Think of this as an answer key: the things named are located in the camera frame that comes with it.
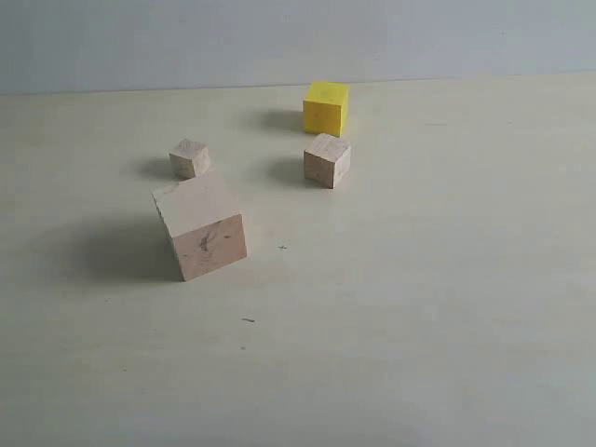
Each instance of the large wooden cube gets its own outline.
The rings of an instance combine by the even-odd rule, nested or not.
[[[347,120],[349,86],[333,82],[313,82],[303,101],[305,131],[339,137]]]
[[[209,149],[202,142],[191,142],[182,140],[169,153],[171,168],[178,177],[192,179],[205,173],[209,169],[211,161]]]
[[[153,193],[185,281],[247,256],[242,214],[215,172]]]
[[[347,141],[321,133],[305,149],[305,177],[334,188],[350,169],[351,153]]]

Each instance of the yellow cube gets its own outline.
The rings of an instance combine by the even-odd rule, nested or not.
[[[303,101],[305,132],[339,137],[347,119],[348,92],[347,84],[313,82]]]

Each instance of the beige wooden block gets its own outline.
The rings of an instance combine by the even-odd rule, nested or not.
[[[205,173],[210,167],[209,149],[202,142],[182,140],[169,153],[169,162],[174,174],[183,179],[192,179]]]
[[[350,169],[351,152],[346,140],[321,133],[305,150],[305,177],[334,188]]]
[[[242,214],[217,173],[158,189],[153,197],[185,281],[247,256]]]

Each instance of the white wall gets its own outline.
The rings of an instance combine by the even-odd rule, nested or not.
[[[0,0],[0,92],[596,69],[594,0]]]

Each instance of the small wooden cube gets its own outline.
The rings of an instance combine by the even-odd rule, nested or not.
[[[205,173],[211,164],[209,149],[202,142],[182,140],[176,148],[169,153],[171,168],[179,177],[192,179]]]
[[[247,256],[242,214],[215,172],[153,193],[185,281]]]
[[[313,82],[303,101],[305,132],[339,137],[347,120],[348,96],[347,84]]]
[[[350,169],[351,152],[347,141],[321,133],[305,149],[305,177],[334,188]]]

